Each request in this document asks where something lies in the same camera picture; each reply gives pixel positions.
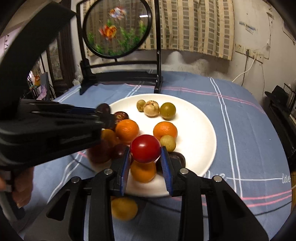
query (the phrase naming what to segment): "painted fish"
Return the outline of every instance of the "painted fish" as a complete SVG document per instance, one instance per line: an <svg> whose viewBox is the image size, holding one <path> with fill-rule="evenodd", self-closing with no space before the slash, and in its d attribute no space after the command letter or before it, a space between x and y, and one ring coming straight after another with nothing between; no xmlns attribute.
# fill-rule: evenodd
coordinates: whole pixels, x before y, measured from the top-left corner
<svg viewBox="0 0 296 241"><path fill-rule="evenodd" d="M100 28L99 32L102 36L106 38L106 40L111 40L115 37L116 35L117 28L112 25L108 27L107 25L104 26L104 28Z"/></svg>
<svg viewBox="0 0 296 241"><path fill-rule="evenodd" d="M109 14L112 18L122 20L126 15L126 10L121 7L115 7L110 10Z"/></svg>

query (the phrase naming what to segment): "cherry tomato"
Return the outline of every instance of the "cherry tomato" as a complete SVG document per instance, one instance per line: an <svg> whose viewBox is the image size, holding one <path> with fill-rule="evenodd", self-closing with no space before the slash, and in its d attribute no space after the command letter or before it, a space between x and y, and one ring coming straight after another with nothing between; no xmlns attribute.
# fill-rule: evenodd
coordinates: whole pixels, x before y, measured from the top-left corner
<svg viewBox="0 0 296 241"><path fill-rule="evenodd" d="M114 146L111 153L111 159L115 160L123 157L126 147L128 146L121 143Z"/></svg>
<svg viewBox="0 0 296 241"><path fill-rule="evenodd" d="M133 159L140 163L155 161L160 156L161 146L159 141L151 135L136 137L131 145L130 152Z"/></svg>
<svg viewBox="0 0 296 241"><path fill-rule="evenodd" d="M106 140L101 140L100 144L86 150L86 155L90 162L95 164L105 163L110 160L112 146Z"/></svg>

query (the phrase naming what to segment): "blue tablecloth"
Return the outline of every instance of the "blue tablecloth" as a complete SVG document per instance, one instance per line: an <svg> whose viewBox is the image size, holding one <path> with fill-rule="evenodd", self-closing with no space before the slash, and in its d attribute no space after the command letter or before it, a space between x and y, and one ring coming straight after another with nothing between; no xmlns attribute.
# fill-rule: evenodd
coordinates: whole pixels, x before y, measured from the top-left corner
<svg viewBox="0 0 296 241"><path fill-rule="evenodd" d="M280 140L267 115L244 88L226 80L214 80L186 72L163 72L161 93L185 99L201 109L212 122L217 135L217 152L205 177L222 176L256 215L269 238L280 229L291 210L291 179ZM95 108L121 98L153 93L152 86L103 85L90 87L79 95L80 86L71 88L57 101ZM85 151L74 157L88 165ZM47 201L72 176L88 178L93 172L66 156L35 169L32 200L26 217L15 228L23 235L25 228ZM130 222L113 219L115 240L176 240L180 219L180 198L136 198L139 213ZM204 214L207 214L205 198ZM204 218L208 240L207 218Z"/></svg>

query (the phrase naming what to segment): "striped curtain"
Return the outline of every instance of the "striped curtain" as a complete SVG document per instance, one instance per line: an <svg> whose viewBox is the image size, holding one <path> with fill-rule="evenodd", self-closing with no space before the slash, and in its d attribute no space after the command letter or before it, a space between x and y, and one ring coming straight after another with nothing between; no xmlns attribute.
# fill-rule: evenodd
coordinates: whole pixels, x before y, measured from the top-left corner
<svg viewBox="0 0 296 241"><path fill-rule="evenodd" d="M84 15L95 1L84 3ZM152 11L153 24L140 49L151 50L156 49L154 0L146 1ZM159 5L162 49L198 52L232 60L232 0L159 0Z"/></svg>

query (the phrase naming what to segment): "human hand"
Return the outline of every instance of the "human hand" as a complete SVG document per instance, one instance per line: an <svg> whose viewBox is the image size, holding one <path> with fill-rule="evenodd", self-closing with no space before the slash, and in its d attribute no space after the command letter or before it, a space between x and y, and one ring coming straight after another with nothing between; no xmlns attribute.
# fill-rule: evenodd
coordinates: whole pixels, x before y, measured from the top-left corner
<svg viewBox="0 0 296 241"><path fill-rule="evenodd" d="M15 189L12 192L12 198L19 208L27 205L31 199L33 190L33 173L34 167L30 167L20 173L15 179ZM0 191L5 190L5 187L5 181L0 178Z"/></svg>

